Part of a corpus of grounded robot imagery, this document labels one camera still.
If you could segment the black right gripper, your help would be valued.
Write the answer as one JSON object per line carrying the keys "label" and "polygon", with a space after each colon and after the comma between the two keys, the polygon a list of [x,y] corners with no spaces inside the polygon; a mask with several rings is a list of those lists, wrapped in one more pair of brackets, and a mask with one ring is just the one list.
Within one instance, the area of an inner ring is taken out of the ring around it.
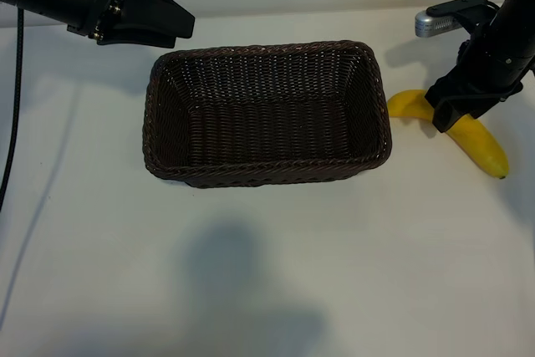
{"label": "black right gripper", "polygon": [[522,90],[534,64],[533,18],[453,18],[471,35],[459,48],[456,66],[425,94],[432,124],[447,132],[463,116],[478,119]]}

